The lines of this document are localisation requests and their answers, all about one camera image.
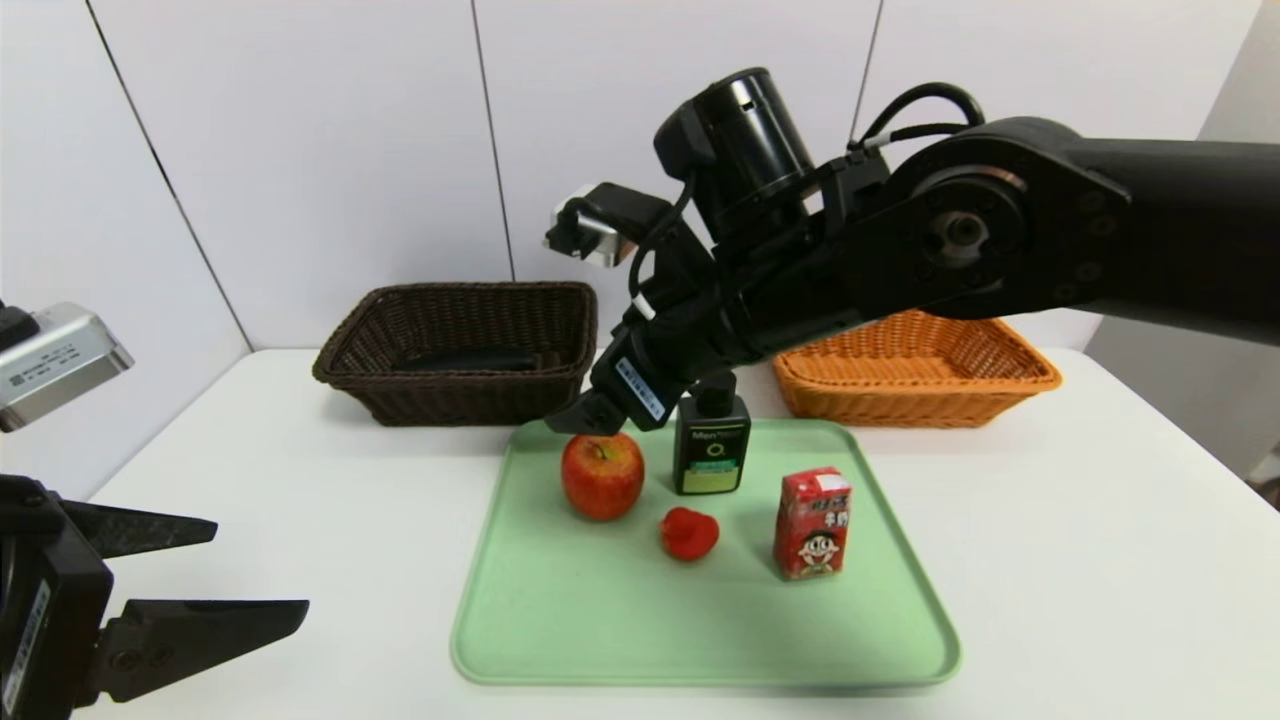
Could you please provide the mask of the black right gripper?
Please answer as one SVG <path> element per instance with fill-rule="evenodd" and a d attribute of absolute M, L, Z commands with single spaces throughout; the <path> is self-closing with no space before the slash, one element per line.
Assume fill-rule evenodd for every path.
<path fill-rule="evenodd" d="M 554 433 L 608 437 L 630 419 L 663 427 L 685 391 L 748 360 L 742 291 L 710 281 L 682 297 L 640 290 L 591 370 L 593 389 L 544 418 Z"/>

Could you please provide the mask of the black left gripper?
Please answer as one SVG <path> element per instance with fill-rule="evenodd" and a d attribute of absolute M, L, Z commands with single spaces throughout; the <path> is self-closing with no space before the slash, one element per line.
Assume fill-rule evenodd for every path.
<path fill-rule="evenodd" d="M 307 600 L 129 600 L 100 623 L 113 579 L 101 559 L 212 541 L 215 521 L 61 501 L 3 477 L 3 717 L 68 719 L 293 635 Z"/>

